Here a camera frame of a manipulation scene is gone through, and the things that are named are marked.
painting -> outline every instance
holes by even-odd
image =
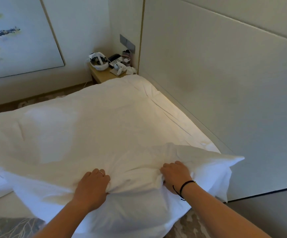
[[[62,66],[40,0],[0,0],[0,78]]]

wooden nightstand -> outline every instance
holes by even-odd
[[[107,80],[114,79],[114,78],[121,78],[126,75],[126,72],[121,74],[120,76],[116,76],[110,72],[111,68],[107,68],[104,71],[98,71],[92,67],[90,63],[88,63],[88,67],[92,73],[92,80],[94,84],[100,84]]]

wall outlet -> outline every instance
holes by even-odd
[[[131,53],[134,53],[136,51],[136,46],[131,42],[129,41],[128,39],[126,39],[123,35],[120,34],[120,43],[122,45],[124,45],[126,48],[128,48],[128,50],[131,52]]]

person's right arm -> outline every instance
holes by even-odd
[[[180,161],[164,164],[160,171],[165,178],[166,188],[174,194],[176,192],[173,190],[173,186],[179,192],[186,181],[192,180],[188,168]],[[186,184],[182,190],[182,197],[215,238],[271,238],[196,183]]]

black bracelet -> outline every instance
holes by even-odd
[[[184,186],[186,186],[188,183],[196,183],[194,180],[190,180],[190,181],[186,181],[182,186],[181,186],[181,189],[180,189],[180,193],[178,193],[175,189],[174,189],[174,185],[172,185],[174,191],[181,197],[181,200],[185,201],[184,198],[182,197],[182,190],[184,188]]]

